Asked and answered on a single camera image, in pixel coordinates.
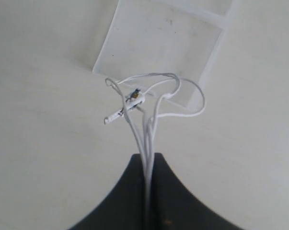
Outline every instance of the transparent plastic sheet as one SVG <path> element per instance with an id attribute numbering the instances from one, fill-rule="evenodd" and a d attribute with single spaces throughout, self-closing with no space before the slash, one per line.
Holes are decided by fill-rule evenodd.
<path id="1" fill-rule="evenodd" d="M 226 14 L 231 4 L 232 0 L 119 0 L 93 72 L 115 80 L 148 72 L 174 72 L 201 85 L 227 23 L 226 17 L 216 13 Z M 154 82 L 140 79 L 130 84 L 147 88 Z M 168 92 L 171 84 L 156 87 L 153 93 Z M 171 100 L 189 108 L 190 103 L 194 106 L 197 93 L 183 84 Z"/>

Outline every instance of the white wire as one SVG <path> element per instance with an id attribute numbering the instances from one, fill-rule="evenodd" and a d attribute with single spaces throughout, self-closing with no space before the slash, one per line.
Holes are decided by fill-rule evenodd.
<path id="1" fill-rule="evenodd" d="M 126 106 L 126 99 L 125 99 L 124 95 L 122 94 L 122 91 L 120 90 L 118 85 L 122 84 L 124 82 L 127 82 L 127 81 L 132 81 L 136 78 L 154 77 L 154 76 L 166 76 L 166 77 L 169 77 L 170 79 L 165 79 L 165 80 L 159 81 L 159 82 L 151 85 L 149 88 L 147 88 L 145 90 L 145 92 L 143 93 L 144 95 L 146 95 L 147 93 L 150 93 L 150 91 L 154 87 L 156 87 L 160 84 L 166 83 L 168 81 L 176 81 L 176 87 L 174 88 L 174 90 L 171 93 L 164 93 L 158 98 L 158 100 L 155 104 L 155 107 L 154 107 L 154 114 L 150 118 L 147 118 L 147 114 L 146 114 L 145 110 L 143 110 L 139 106 L 136 107 L 139 111 L 141 111 L 143 113 L 143 118 L 142 118 L 143 136 L 141 136 L 139 133 L 139 130 L 134 125 L 133 121 L 131 120 L 131 118 L 129 116 L 129 111 L 127 110 L 127 106 Z M 159 114 L 159 108 L 160 108 L 162 100 L 163 99 L 169 100 L 172 97 L 174 97 L 181 88 L 181 81 L 187 81 L 187 82 L 195 85 L 195 87 L 200 91 L 200 94 L 203 98 L 202 107 L 198 111 L 191 113 L 191 114 L 180 114 L 180 113 Z M 168 116 L 194 117 L 194 116 L 200 115 L 205 110 L 205 107 L 206 107 L 205 96 L 204 96 L 204 93 L 201 90 L 201 88 L 196 83 L 194 83 L 192 80 L 180 79 L 173 73 L 140 74 L 140 75 L 132 76 L 132 77 L 129 77 L 129 78 L 126 78 L 124 80 L 117 81 L 117 82 L 115 82 L 111 78 L 107 78 L 105 80 L 105 82 L 106 82 L 107 86 L 111 86 L 122 97 L 124 117 L 125 117 L 126 121 L 129 123 L 129 125 L 133 131 L 134 137 L 136 139 L 136 143 L 137 143 L 140 155 L 141 155 L 143 172 L 144 172 L 144 177 L 145 177 L 145 187 L 146 187 L 146 189 L 145 189 L 145 197 L 146 197 L 145 207 L 146 207 L 146 213 L 148 215 L 149 206 L 150 206 L 150 187 L 151 187 L 151 179 L 152 179 L 152 172 L 153 172 L 153 166 L 154 166 L 154 153 L 155 153 L 155 151 L 154 151 L 154 138 L 156 135 L 158 119 L 162 118 L 162 117 L 168 117 Z"/>

